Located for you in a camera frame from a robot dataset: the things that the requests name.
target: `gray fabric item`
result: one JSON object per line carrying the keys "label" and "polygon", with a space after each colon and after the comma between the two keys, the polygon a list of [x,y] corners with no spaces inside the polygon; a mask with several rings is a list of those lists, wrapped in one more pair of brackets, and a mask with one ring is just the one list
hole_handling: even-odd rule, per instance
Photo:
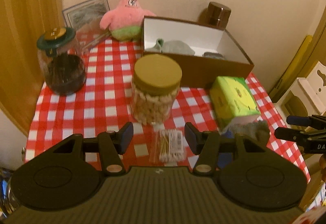
{"label": "gray fabric item", "polygon": [[252,139],[257,140],[259,143],[261,143],[264,146],[267,145],[270,137],[268,124],[267,121],[265,120],[248,123],[246,125],[239,125],[239,124],[231,125],[229,127],[229,130],[234,135],[235,133],[245,134],[251,137]]}
{"label": "gray fabric item", "polygon": [[214,52],[205,52],[203,54],[203,57],[205,58],[214,58],[214,59],[222,59],[225,60],[225,57],[220,53],[214,53]]}
{"label": "gray fabric item", "polygon": [[171,40],[164,42],[163,39],[159,38],[156,40],[154,47],[146,49],[146,51],[157,52],[157,53],[174,53],[183,55],[194,55],[189,45],[180,40]]}

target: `brown canister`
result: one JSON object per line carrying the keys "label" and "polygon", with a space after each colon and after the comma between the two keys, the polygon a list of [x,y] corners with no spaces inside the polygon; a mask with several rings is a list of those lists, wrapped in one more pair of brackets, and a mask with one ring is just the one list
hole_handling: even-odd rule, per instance
{"label": "brown canister", "polygon": [[131,83],[131,111],[135,119],[143,125],[166,121],[179,93],[181,77],[178,63],[165,55],[140,58]]}
{"label": "brown canister", "polygon": [[214,25],[217,29],[224,30],[228,24],[231,9],[217,2],[208,4],[205,23]]}

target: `jar lid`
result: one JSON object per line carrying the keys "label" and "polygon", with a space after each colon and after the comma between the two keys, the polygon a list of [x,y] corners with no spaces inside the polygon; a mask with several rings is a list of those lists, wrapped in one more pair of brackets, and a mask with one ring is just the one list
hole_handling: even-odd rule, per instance
{"label": "jar lid", "polygon": [[36,45],[38,49],[45,50],[48,56],[56,56],[56,49],[69,43],[75,35],[76,31],[73,28],[54,28],[40,36]]}
{"label": "jar lid", "polygon": [[182,70],[173,59],[151,54],[135,63],[134,83],[138,89],[150,95],[169,94],[180,86]]}

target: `jar contents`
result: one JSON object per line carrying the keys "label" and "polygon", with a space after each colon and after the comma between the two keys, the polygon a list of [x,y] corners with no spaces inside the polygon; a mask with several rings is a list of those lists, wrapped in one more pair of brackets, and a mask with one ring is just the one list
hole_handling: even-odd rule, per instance
{"label": "jar contents", "polygon": [[131,83],[132,102],[131,111],[134,118],[143,125],[161,124],[168,120],[175,98],[180,88],[176,88],[169,94],[162,96],[151,96],[140,91]]}
{"label": "jar contents", "polygon": [[86,80],[82,59],[67,53],[54,57],[48,64],[48,72],[44,75],[49,88],[60,95],[69,95],[78,91]]}

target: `cardboard box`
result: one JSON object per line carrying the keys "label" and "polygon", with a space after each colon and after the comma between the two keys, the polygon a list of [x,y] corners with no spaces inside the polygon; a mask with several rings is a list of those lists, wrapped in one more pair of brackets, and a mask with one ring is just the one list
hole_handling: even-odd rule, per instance
{"label": "cardboard box", "polygon": [[210,97],[222,134],[233,124],[245,125],[260,116],[258,105],[243,78],[218,76]]}
{"label": "cardboard box", "polygon": [[[254,64],[228,31],[214,26],[164,17],[144,18],[143,55],[155,46],[156,40],[180,40],[188,44],[195,55],[164,53],[182,69],[181,86],[209,89],[217,76],[246,78]],[[226,60],[203,57],[205,52],[222,54]]]}

